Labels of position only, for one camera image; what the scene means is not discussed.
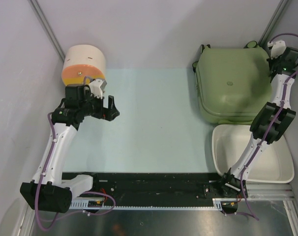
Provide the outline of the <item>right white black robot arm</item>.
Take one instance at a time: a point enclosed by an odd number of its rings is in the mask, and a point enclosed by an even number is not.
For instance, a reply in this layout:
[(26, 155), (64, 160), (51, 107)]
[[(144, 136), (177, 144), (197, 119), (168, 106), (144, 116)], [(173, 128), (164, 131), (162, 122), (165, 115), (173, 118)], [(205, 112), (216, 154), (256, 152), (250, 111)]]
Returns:
[(218, 183), (221, 197), (246, 197), (245, 183), (254, 162), (273, 142), (278, 141), (292, 123), (296, 112), (290, 106), (290, 92), (298, 67), (298, 49), (286, 47), (268, 59), (272, 95), (250, 125), (250, 140), (239, 160)]

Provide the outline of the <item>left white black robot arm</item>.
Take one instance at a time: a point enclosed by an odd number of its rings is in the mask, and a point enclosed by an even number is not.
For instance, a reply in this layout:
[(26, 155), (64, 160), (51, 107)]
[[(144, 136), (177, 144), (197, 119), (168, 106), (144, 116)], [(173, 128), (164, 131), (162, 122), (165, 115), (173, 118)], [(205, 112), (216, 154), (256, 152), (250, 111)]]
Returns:
[(74, 198), (84, 192), (96, 196), (100, 184), (90, 175), (77, 175), (62, 180), (62, 170), (72, 140), (86, 117), (113, 121), (120, 115), (113, 96), (104, 98), (92, 93), (89, 85), (68, 85), (65, 97), (50, 114), (51, 133), (41, 163), (30, 182), (23, 182), (20, 193), (28, 205), (36, 211), (65, 213)]

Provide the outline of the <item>green hard shell suitcase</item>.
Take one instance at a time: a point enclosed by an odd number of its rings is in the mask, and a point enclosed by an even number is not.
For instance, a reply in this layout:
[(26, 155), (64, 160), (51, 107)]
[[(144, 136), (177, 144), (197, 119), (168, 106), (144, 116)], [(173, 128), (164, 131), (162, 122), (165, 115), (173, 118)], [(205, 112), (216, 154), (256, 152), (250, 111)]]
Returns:
[(268, 54), (256, 41), (243, 48), (202, 44), (192, 68), (199, 110), (209, 123), (250, 125), (270, 100)]

